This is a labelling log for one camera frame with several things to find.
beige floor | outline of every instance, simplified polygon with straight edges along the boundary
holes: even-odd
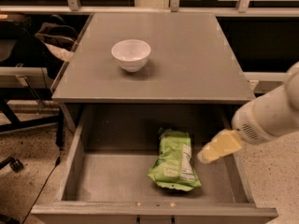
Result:
[[[19,114],[22,119],[34,115]],[[0,116],[0,122],[7,122]],[[6,167],[0,172],[0,213],[17,218],[21,223],[41,224],[27,214],[42,190],[37,203],[55,200],[64,171],[66,153],[72,133],[64,129],[65,146],[62,162],[55,168],[43,188],[54,163],[59,157],[55,145],[56,126],[0,134],[0,160],[14,156],[22,161],[24,170],[18,174]],[[254,200],[261,207],[276,207],[279,218],[270,224],[299,223],[299,133],[261,146],[246,145],[240,151]]]

gray desk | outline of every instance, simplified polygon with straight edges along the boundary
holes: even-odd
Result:
[[[124,39],[151,46],[129,74],[111,48]],[[214,15],[96,13],[53,95],[60,103],[244,104],[254,98]]]

plastic packet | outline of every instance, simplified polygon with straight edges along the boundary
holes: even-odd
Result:
[[[191,166],[192,145],[188,133],[160,129],[159,158],[148,177],[162,188],[190,191],[201,186]]]

open drawer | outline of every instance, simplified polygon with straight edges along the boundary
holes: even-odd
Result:
[[[35,205],[45,223],[266,223],[274,208],[257,208],[242,164],[231,155],[210,164],[193,159],[202,187],[177,193],[148,177],[160,127],[192,137],[192,154],[227,126],[221,105],[85,105],[53,204]]]

green bag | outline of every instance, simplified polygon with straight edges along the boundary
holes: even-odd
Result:
[[[160,156],[149,169],[148,177],[162,188],[189,191],[201,183],[190,162],[191,138],[188,133],[160,129]]]

